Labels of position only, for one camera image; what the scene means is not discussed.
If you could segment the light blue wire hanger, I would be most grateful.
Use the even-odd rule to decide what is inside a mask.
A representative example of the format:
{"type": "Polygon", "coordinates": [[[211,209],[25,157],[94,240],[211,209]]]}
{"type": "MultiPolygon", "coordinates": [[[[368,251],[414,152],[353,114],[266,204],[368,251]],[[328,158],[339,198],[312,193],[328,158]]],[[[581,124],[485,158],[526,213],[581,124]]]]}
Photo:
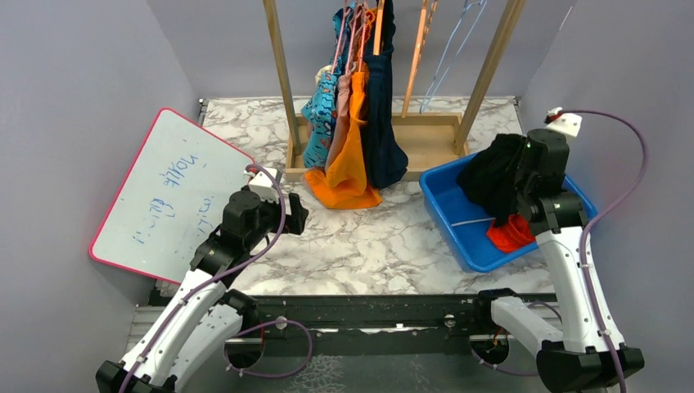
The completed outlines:
{"type": "Polygon", "coordinates": [[[457,23],[451,30],[448,40],[444,46],[435,72],[432,76],[429,87],[419,106],[419,113],[423,114],[430,106],[430,102],[437,95],[443,85],[449,71],[457,62],[463,49],[466,47],[470,37],[475,31],[480,18],[487,7],[487,0],[464,1],[462,11],[457,23]]]}

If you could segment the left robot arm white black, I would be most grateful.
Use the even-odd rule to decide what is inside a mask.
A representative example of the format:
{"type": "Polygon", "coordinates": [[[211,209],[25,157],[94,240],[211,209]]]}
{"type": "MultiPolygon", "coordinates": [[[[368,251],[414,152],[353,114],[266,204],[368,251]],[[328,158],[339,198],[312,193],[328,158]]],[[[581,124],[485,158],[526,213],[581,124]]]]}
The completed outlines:
{"type": "Polygon", "coordinates": [[[96,373],[100,392],[178,392],[200,366],[235,335],[259,322],[254,298],[232,288],[257,260],[252,250],[270,233],[300,235],[309,211],[294,192],[264,200],[257,187],[234,192],[222,221],[194,254],[176,295],[139,342],[96,373]]]}

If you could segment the red-orange shorts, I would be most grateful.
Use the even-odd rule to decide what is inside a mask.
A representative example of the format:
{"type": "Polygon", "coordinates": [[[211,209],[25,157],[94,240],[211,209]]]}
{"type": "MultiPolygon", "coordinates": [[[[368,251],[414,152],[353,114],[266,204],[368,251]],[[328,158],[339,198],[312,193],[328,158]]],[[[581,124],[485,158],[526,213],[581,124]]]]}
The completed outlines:
{"type": "Polygon", "coordinates": [[[511,253],[535,242],[528,222],[521,215],[510,215],[503,224],[494,218],[468,219],[451,224],[452,227],[489,223],[487,238],[500,251],[511,253]]]}

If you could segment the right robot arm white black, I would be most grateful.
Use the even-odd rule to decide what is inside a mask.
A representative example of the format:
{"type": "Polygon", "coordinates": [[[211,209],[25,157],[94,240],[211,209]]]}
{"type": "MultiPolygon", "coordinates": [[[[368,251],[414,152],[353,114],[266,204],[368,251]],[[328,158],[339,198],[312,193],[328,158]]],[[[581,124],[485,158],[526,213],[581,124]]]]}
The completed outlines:
{"type": "Polygon", "coordinates": [[[472,322],[481,332],[501,327],[534,354],[538,375],[550,392],[619,387],[641,370],[642,352],[625,343],[602,292],[588,251],[589,221],[580,196],[564,189],[570,148],[566,136],[534,129],[515,172],[516,209],[528,222],[548,264],[561,312],[561,327],[539,317],[518,296],[476,306],[472,322]]]}

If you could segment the black shorts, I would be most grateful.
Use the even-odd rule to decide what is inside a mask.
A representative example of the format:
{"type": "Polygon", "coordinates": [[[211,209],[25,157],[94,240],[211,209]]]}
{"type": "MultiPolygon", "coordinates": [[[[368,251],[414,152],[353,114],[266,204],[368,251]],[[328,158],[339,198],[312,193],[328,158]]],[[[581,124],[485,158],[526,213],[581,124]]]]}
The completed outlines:
{"type": "Polygon", "coordinates": [[[456,177],[467,200],[494,218],[495,228],[505,225],[517,212],[514,180],[524,146],[523,135],[498,134],[456,177]]]}

